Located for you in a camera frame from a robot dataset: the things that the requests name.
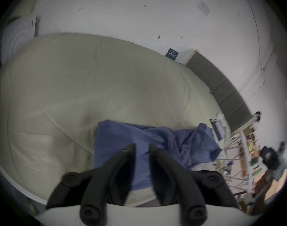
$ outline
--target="blue blanket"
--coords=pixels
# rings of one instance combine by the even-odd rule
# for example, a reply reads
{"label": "blue blanket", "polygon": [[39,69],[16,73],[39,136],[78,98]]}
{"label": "blue blanket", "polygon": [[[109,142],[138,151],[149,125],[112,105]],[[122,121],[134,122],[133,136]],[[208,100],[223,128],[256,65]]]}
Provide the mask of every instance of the blue blanket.
{"label": "blue blanket", "polygon": [[214,140],[212,129],[200,123],[196,129],[172,130],[115,121],[98,123],[94,153],[95,167],[102,167],[116,152],[136,144],[136,168],[132,190],[152,186],[149,171],[149,144],[168,152],[186,169],[214,161],[221,149]]}

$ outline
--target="upholstered headboard panel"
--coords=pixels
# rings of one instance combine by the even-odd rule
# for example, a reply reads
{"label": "upholstered headboard panel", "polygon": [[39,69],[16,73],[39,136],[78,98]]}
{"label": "upholstered headboard panel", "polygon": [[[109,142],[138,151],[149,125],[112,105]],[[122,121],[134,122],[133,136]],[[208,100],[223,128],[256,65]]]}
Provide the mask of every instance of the upholstered headboard panel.
{"label": "upholstered headboard panel", "polygon": [[231,132],[252,118],[241,95],[210,61],[198,52],[186,64],[202,81],[206,83],[217,100],[230,126]]}

